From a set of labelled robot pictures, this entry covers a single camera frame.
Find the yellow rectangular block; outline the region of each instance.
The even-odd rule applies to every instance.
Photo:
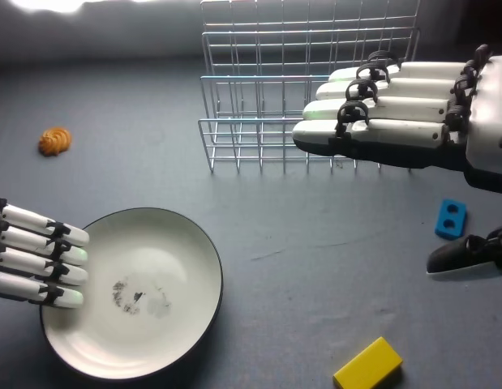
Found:
[[[402,364],[402,358],[380,337],[337,371],[333,378],[342,389],[372,389]]]

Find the white plate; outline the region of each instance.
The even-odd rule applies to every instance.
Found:
[[[136,208],[90,234],[89,280],[77,310],[41,307],[54,351],[72,368],[120,380],[155,373],[190,351],[221,303],[222,270],[206,233],[177,213]]]

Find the blue toy brick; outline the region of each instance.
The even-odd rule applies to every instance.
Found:
[[[444,239],[458,239],[463,235],[467,206],[454,200],[444,200],[436,222],[435,234]]]

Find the hole in blue block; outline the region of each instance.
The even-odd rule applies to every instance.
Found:
[[[454,229],[455,224],[454,224],[454,222],[453,222],[452,220],[447,219],[446,221],[444,221],[444,227],[445,227],[446,229]]]
[[[458,207],[456,205],[454,205],[454,204],[449,204],[447,206],[447,212],[448,213],[458,213]]]

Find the metal wire rack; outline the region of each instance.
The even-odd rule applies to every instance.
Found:
[[[317,88],[339,68],[386,49],[412,60],[420,0],[203,0],[199,130],[217,161],[327,161],[298,150],[292,129]]]

